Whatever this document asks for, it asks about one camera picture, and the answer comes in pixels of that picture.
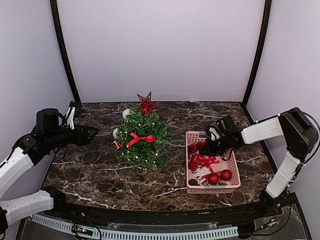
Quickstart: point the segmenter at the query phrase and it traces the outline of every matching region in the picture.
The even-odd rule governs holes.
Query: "white backdrop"
[[[81,100],[242,101],[264,0],[59,0]]]

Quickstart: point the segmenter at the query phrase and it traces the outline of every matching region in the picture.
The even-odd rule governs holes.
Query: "red bow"
[[[138,141],[143,141],[143,142],[147,142],[147,143],[154,143],[156,141],[156,139],[152,135],[139,137],[134,132],[132,132],[130,135],[131,135],[131,137],[133,137],[133,139],[126,145],[128,148],[130,148],[133,144],[135,144]]]

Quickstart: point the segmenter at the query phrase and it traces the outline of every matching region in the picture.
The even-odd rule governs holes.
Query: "miniature christmas tree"
[[[130,107],[116,133],[116,141],[122,146],[117,158],[147,169],[154,169],[155,165],[164,168],[166,161],[160,152],[170,139],[170,131],[158,113],[152,111],[158,106],[151,102],[151,93],[146,98],[139,98],[141,104]]]

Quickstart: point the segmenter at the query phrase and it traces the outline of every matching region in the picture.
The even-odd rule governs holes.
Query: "white wall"
[[[264,0],[59,0],[83,102],[242,101]]]
[[[320,122],[320,2],[316,0],[273,1],[248,109],[259,120],[295,106]],[[267,144],[279,166],[286,151],[284,140]],[[291,189],[298,196],[313,239],[320,239],[319,160],[320,153]]]
[[[37,111],[64,113],[73,99],[59,52],[49,0],[0,1],[0,161],[30,133]],[[52,156],[26,172],[3,200],[35,193]],[[9,227],[13,240],[19,224]]]

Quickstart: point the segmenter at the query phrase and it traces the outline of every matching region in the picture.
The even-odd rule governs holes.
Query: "white ornament ball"
[[[131,110],[129,108],[127,108],[126,110],[123,111],[123,113],[122,113],[123,119],[126,119],[127,116],[130,115],[130,111]]]
[[[113,130],[112,135],[113,135],[113,137],[114,137],[115,139],[117,138],[118,131],[119,131],[119,128],[118,128],[118,127]]]

